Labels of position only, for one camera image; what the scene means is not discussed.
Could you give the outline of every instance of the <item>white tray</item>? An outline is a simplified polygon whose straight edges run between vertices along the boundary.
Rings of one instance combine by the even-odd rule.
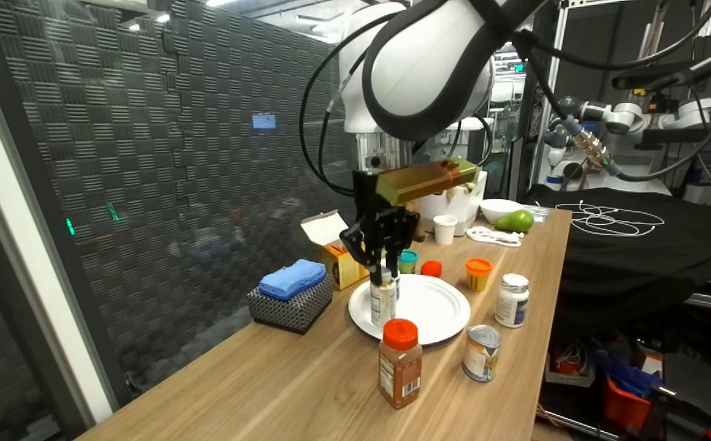
[[[364,283],[351,302],[353,324],[373,338],[382,338],[370,319],[370,283]],[[424,275],[401,275],[397,319],[420,326],[420,344],[435,346],[456,335],[472,322],[469,299],[444,279]]]

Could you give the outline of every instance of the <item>wooden table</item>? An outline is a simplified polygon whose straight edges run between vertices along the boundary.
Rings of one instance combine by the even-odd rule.
[[[498,326],[501,275],[530,279],[527,324],[498,326],[504,352],[488,386],[461,372],[458,333],[424,348],[423,395],[396,411],[379,393],[379,341],[349,319],[349,290],[304,335],[251,324],[82,439],[530,439],[566,240],[569,214],[552,210],[517,250],[469,237],[416,245],[423,261],[444,261],[444,279],[473,306],[472,324]],[[463,285],[463,261],[473,254],[496,264],[480,295]]]

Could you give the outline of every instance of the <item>ceiling light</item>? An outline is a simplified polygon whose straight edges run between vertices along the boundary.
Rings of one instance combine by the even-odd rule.
[[[222,5],[228,5],[234,0],[207,0],[207,7],[222,7]]]

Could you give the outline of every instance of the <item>cup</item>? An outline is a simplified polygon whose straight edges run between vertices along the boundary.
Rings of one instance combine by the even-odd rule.
[[[435,217],[435,240],[439,245],[452,245],[456,223],[458,223],[456,217]]]
[[[494,273],[494,264],[488,261],[472,257],[463,268],[469,273],[472,292],[483,292],[485,290],[485,279]]]
[[[420,268],[420,253],[402,250],[402,254],[401,254],[401,275],[416,275],[418,268]]]
[[[444,275],[444,264],[439,261],[427,261],[423,264],[423,275],[430,275],[430,277],[441,277]]]

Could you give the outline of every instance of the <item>blue sponge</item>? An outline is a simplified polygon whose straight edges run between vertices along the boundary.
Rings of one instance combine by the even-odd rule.
[[[289,268],[283,268],[261,279],[261,292],[277,302],[289,302],[292,296],[313,290],[326,277],[326,264],[298,261]]]

